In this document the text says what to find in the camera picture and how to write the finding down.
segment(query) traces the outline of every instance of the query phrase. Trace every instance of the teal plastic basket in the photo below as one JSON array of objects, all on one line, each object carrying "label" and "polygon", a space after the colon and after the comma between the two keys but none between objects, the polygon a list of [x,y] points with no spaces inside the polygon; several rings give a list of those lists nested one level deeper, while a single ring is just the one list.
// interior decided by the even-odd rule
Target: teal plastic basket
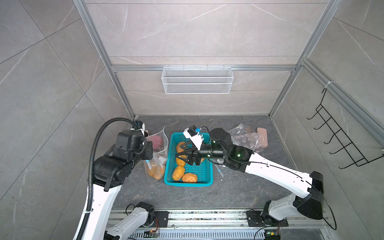
[{"label": "teal plastic basket", "polygon": [[[204,142],[210,141],[209,134],[208,133],[202,133]],[[169,143],[169,150],[168,150],[168,160],[167,160],[167,166],[166,166],[166,172],[164,176],[164,182],[167,185],[172,186],[178,186],[178,187],[206,187],[212,185],[214,182],[214,174],[213,174],[213,164],[205,160],[200,164],[200,166],[196,166],[195,163],[193,163],[193,166],[189,164],[185,164],[185,173],[193,173],[197,175],[197,183],[183,183],[180,181],[175,181],[172,178],[172,173],[177,167],[176,164],[176,145],[179,142],[188,142],[189,139],[187,139],[183,132],[174,132],[172,136],[170,137],[170,143]]]}]

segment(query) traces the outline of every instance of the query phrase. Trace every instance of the potato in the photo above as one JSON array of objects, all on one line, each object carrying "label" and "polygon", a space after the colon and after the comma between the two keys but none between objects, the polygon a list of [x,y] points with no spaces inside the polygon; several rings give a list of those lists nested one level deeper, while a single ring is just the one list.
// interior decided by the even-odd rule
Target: potato
[{"label": "potato", "polygon": [[180,153],[180,152],[183,152],[184,151],[184,149],[182,149],[181,147],[180,147],[180,145],[181,144],[184,144],[185,142],[179,142],[177,145],[176,145],[176,152],[177,153]]},{"label": "potato", "polygon": [[161,179],[164,176],[164,172],[166,170],[164,168],[159,167],[159,170],[155,170],[155,173],[153,174],[153,177],[155,179]]},{"label": "potato", "polygon": [[184,183],[197,183],[197,175],[189,172],[183,175],[182,180]]},{"label": "potato", "polygon": [[185,166],[185,162],[184,162],[184,160],[182,160],[182,159],[180,159],[180,158],[176,158],[176,164],[178,165],[178,166]]},{"label": "potato", "polygon": [[165,173],[165,169],[159,167],[159,170],[157,167],[152,167],[151,169],[148,170],[148,175],[151,177],[154,177],[155,179],[161,179]]},{"label": "potato", "polygon": [[183,166],[177,166],[172,173],[173,180],[179,181],[184,175],[184,173],[185,173],[185,168]]}]

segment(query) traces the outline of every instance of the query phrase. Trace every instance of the metal grate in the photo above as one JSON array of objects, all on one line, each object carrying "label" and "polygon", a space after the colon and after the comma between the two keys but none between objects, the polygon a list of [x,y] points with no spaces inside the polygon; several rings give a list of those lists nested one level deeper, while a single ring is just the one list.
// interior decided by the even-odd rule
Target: metal grate
[{"label": "metal grate", "polygon": [[[156,240],[248,240],[253,239],[258,229],[210,229],[210,230],[177,230],[161,229],[160,235]],[[148,240],[149,236],[144,233],[145,230],[137,230],[130,237],[136,240]],[[257,233],[255,239],[264,239],[264,230]]]},{"label": "metal grate", "polygon": [[229,93],[233,73],[230,67],[168,67],[161,79],[166,94]]}]

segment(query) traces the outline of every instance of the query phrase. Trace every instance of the aluminum rail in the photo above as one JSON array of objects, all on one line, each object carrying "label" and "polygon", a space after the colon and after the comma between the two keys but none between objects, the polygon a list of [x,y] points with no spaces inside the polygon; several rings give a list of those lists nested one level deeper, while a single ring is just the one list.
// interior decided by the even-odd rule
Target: aluminum rail
[{"label": "aluminum rail", "polygon": [[212,67],[230,67],[233,71],[295,71],[295,65],[283,65],[283,64],[273,64],[273,65],[112,65],[111,68],[113,71],[162,71],[163,68],[167,67],[185,67],[185,68],[212,68]]}]

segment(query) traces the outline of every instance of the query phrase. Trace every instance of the black motor joint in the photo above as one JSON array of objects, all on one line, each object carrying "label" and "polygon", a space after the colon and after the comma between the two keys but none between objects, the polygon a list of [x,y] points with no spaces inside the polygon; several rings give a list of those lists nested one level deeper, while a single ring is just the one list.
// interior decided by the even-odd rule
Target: black motor joint
[{"label": "black motor joint", "polygon": [[124,130],[118,134],[112,156],[101,156],[95,162],[94,183],[108,191],[124,183],[132,168],[141,160],[153,157],[153,146],[140,130]]}]

